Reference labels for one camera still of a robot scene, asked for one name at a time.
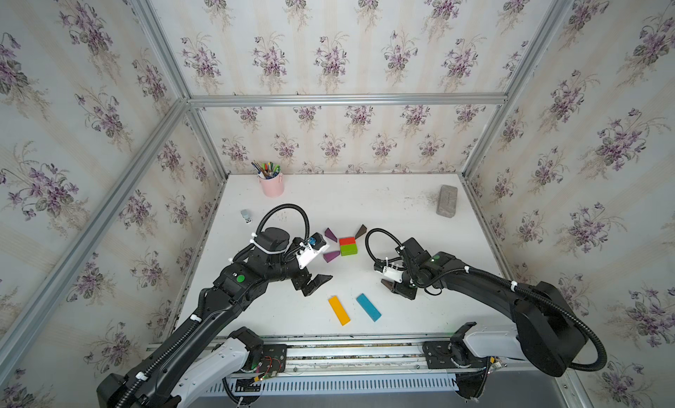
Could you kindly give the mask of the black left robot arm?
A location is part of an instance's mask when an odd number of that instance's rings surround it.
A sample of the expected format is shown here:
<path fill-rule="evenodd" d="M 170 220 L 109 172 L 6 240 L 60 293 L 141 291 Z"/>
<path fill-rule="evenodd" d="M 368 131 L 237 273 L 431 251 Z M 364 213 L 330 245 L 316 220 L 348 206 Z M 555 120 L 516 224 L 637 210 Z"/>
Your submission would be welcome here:
<path fill-rule="evenodd" d="M 110 374 L 97 388 L 102 407 L 188 407 L 213 384 L 239 371 L 263 341 L 246 327 L 216 351 L 204 350 L 216 336 L 276 281 L 291 281 L 308 297 L 330 276 L 312 276 L 307 266 L 329 248 L 320 233 L 291 238 L 270 227 L 251 235 L 212 286 L 204 288 L 193 313 L 165 342 L 124 375 Z"/>

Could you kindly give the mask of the purple triangular wedge block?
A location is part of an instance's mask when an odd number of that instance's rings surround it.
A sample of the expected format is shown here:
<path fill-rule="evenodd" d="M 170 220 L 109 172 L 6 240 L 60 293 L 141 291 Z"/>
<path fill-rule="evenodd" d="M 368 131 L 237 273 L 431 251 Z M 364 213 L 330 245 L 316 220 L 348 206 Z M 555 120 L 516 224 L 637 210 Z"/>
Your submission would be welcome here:
<path fill-rule="evenodd" d="M 336 235 L 332 232 L 332 230 L 330 228 L 325 229 L 324 235 L 325 235 L 325 237 L 327 237 L 328 239 L 330 239 L 333 242 L 336 242 L 336 243 L 339 242 L 338 238 L 336 237 Z"/>

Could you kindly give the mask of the yellow rectangular block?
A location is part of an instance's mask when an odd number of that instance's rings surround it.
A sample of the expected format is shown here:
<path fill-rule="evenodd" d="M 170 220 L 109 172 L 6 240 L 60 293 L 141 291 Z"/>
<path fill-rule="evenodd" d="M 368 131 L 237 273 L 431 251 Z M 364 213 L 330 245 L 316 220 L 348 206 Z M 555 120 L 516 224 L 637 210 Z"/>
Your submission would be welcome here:
<path fill-rule="evenodd" d="M 339 320 L 341 325 L 345 326 L 351 322 L 351 318 L 349 317 L 345 307 L 336 295 L 330 297 L 328 299 L 328 303 L 330 304 L 330 307 L 332 308 L 334 314 L 337 317 L 337 320 Z"/>

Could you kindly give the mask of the brown triangular wedge block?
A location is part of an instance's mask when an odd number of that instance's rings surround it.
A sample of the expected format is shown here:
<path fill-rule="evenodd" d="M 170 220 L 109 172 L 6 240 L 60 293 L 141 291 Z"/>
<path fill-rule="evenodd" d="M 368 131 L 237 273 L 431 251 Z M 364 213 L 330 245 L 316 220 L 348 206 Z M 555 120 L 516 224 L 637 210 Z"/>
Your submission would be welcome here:
<path fill-rule="evenodd" d="M 367 233 L 367 227 L 364 224 L 362 224 L 360 226 L 360 228 L 357 230 L 357 232 L 354 234 L 354 237 L 356 239 L 358 239 L 358 238 L 364 236 L 366 233 Z"/>

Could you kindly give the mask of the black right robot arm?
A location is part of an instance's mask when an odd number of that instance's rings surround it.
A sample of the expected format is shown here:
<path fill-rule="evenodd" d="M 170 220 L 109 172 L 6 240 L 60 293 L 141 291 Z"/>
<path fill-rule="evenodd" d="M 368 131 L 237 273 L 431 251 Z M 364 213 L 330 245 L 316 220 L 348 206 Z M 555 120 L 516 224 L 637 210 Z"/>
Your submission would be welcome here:
<path fill-rule="evenodd" d="M 560 377 L 567 369 L 604 368 L 606 351 L 598 336 L 553 285 L 508 281 L 444 251 L 432 255 L 414 238 L 399 244 L 396 252 L 417 288 L 446 288 L 513 321 L 523 355 L 539 371 Z"/>

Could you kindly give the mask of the blue rectangular block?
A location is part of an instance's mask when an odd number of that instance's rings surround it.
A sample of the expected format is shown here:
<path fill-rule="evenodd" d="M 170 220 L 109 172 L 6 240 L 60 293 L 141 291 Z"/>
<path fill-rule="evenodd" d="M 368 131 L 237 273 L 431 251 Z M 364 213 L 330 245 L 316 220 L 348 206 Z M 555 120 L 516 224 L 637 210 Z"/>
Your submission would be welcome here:
<path fill-rule="evenodd" d="M 365 294 L 358 295 L 356 302 L 373 322 L 377 322 L 381 318 L 381 313 Z"/>

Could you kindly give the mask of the red cube block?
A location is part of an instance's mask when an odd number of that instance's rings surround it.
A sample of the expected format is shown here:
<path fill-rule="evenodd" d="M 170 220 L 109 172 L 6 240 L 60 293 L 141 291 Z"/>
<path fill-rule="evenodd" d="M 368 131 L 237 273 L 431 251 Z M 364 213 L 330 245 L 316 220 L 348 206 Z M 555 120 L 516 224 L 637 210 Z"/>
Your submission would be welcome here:
<path fill-rule="evenodd" d="M 356 244 L 356 239 L 354 237 L 344 237 L 339 239 L 340 246 L 351 246 L 352 244 Z"/>

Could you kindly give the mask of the green cube block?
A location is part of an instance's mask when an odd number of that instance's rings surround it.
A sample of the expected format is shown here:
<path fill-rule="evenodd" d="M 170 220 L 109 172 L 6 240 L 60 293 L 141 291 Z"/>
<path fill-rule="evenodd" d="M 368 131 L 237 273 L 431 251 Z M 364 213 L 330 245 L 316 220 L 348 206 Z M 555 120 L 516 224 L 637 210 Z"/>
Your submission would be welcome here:
<path fill-rule="evenodd" d="M 342 257 L 356 255 L 357 253 L 357 244 L 345 244 L 344 246 L 340 246 L 340 254 Z"/>

